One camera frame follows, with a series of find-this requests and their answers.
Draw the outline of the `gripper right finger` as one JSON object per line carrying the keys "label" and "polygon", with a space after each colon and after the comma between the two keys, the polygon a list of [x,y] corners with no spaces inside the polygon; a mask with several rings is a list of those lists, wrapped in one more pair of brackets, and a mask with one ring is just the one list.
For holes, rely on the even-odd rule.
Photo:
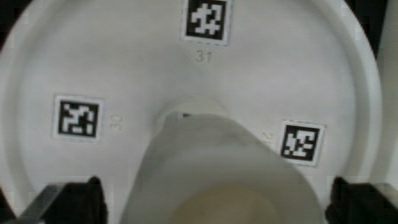
{"label": "gripper right finger", "polygon": [[398,207],[373,184],[334,178],[326,219],[329,224],[398,224]]}

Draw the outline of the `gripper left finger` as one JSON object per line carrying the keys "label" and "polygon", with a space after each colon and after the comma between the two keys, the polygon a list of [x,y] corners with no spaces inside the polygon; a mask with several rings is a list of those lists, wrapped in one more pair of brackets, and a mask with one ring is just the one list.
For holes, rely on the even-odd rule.
{"label": "gripper left finger", "polygon": [[102,179],[50,184],[9,224],[107,224]]}

